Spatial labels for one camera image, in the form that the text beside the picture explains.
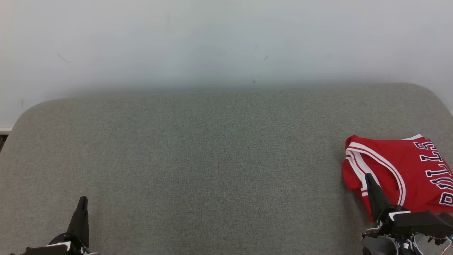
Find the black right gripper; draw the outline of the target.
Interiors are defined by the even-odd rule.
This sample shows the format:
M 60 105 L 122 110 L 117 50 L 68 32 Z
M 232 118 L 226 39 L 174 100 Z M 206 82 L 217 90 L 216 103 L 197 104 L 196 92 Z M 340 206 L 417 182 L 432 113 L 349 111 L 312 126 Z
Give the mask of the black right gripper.
M 416 234 L 432 239 L 451 239 L 452 213 L 432 213 L 430 210 L 411 212 L 402 206 L 391 206 L 382 188 L 371 173 L 365 175 L 372 220 L 380 219 L 380 235 L 405 239 Z

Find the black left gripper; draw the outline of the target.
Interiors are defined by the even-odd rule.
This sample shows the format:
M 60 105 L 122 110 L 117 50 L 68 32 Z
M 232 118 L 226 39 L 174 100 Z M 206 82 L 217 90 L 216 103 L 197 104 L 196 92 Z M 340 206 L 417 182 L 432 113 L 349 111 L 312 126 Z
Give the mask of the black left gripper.
M 99 255 L 89 248 L 88 198 L 80 197 L 67 233 L 62 233 L 42 247 L 27 247 L 23 255 Z

